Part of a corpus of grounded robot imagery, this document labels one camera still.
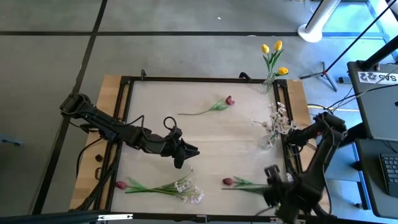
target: white table surface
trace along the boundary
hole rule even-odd
[[[222,179],[234,175],[266,184],[264,168],[273,164],[279,166],[285,178],[280,139],[272,149],[265,151],[258,146],[265,131],[259,125],[251,125],[251,119],[269,121],[271,109],[268,105],[275,103],[273,90],[261,95],[258,88],[259,84],[242,83],[134,82],[127,121],[144,114],[144,127],[165,136],[169,130],[163,127],[163,120],[173,116],[183,131],[184,140],[198,147],[200,155],[186,160],[181,169],[176,169],[171,157],[146,154],[124,145],[116,180],[128,183],[127,177],[132,177],[146,187],[158,187],[185,176],[192,166],[195,185],[205,196],[199,204],[183,204],[170,195],[125,194],[124,190],[115,189],[111,211],[254,215],[267,208],[262,195],[221,189],[226,187]],[[236,103],[224,111],[198,116],[178,115],[207,110],[228,95],[232,95]],[[167,125],[171,126],[172,121],[168,120]],[[272,209],[262,215],[273,214]]]

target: flower bouquet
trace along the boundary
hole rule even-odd
[[[268,106],[272,110],[272,113],[269,116],[271,119],[270,123],[267,121],[259,122],[252,120],[252,124],[261,124],[266,131],[266,135],[260,141],[260,146],[264,149],[272,147],[279,134],[287,134],[291,129],[297,129],[297,123],[292,121],[289,124],[288,117],[284,116],[284,113],[286,112],[285,105],[280,102],[278,102],[278,105],[279,109],[276,109],[276,106],[273,103]]]
[[[179,198],[183,203],[185,203],[188,199],[191,203],[199,203],[205,195],[203,194],[202,190],[200,190],[197,186],[194,186],[193,180],[189,178],[192,172],[193,169],[191,167],[190,173],[187,174],[185,177],[182,177],[178,181],[152,189],[143,186],[131,177],[129,177],[131,185],[128,185],[124,181],[117,181],[115,183],[115,187],[121,190],[126,190],[126,194],[155,192],[175,196]]]
[[[271,53],[271,55],[269,55],[269,47],[266,44],[263,44],[261,46],[262,53],[264,53],[264,55],[262,55],[262,57],[266,61],[266,65],[267,65],[267,69],[268,69],[268,76],[267,76],[266,80],[264,81],[264,83],[262,83],[262,85],[259,88],[259,91],[262,94],[266,94],[269,92],[276,77],[281,76],[281,75],[287,75],[289,73],[289,70],[285,67],[280,67],[278,69],[278,72],[276,72],[276,73],[273,72],[276,61],[278,61],[278,58],[280,57],[280,55],[283,52],[281,40],[278,40],[275,43],[274,49],[275,49],[275,52]]]

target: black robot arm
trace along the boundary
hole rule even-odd
[[[286,143],[304,146],[307,141],[322,135],[310,165],[293,182],[282,182],[276,165],[265,168],[270,187],[264,192],[269,206],[280,205],[276,215],[286,223],[294,223],[300,210],[309,213],[321,200],[325,187],[324,172],[346,134],[342,119],[324,112],[314,117],[315,123],[303,130],[291,131]]]
[[[117,119],[99,110],[90,102],[88,96],[81,93],[72,93],[62,103],[61,114],[78,119],[83,118],[94,127],[98,128],[101,137],[109,142],[124,141],[134,149],[142,149],[146,153],[159,154],[161,156],[172,156],[174,166],[178,169],[182,167],[185,159],[199,155],[198,148],[185,143],[182,131],[175,124],[166,137],[152,134],[150,129],[143,127],[143,116],[141,116],[141,127],[124,124]]]

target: glass vase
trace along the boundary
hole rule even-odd
[[[261,94],[267,94],[272,89],[272,84],[274,81],[275,78],[267,78],[259,87],[259,92]]]
[[[272,135],[272,136],[269,134],[265,135],[260,138],[259,146],[261,149],[268,151],[273,147],[276,139],[277,139],[277,135]]]

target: black pole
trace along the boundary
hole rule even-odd
[[[387,7],[386,7],[386,9],[384,10],[384,11],[382,11],[381,13],[380,13],[380,15],[379,16],[377,16],[376,18],[375,18],[375,20],[373,20],[373,22],[354,40],[354,42],[352,42],[348,47],[347,47],[347,49],[345,49],[344,51],[343,51],[343,53],[341,53],[341,55],[331,64],[331,65],[329,65],[329,67],[325,70],[325,72],[327,73],[334,65],[335,65],[335,63],[337,62],[337,61],[339,61],[340,60],[340,58],[345,54],[345,53],[347,53],[347,51],[373,26],[373,24],[375,24],[379,19],[380,19],[380,17],[385,13],[385,12],[387,12],[387,10],[396,2],[397,0],[393,0],[391,3],[390,3],[390,5],[388,5]]]
[[[387,57],[393,51],[398,49],[398,35],[394,37],[390,42],[384,45],[380,50],[370,56],[366,61],[359,64],[360,69],[368,71],[373,68],[373,66]]]

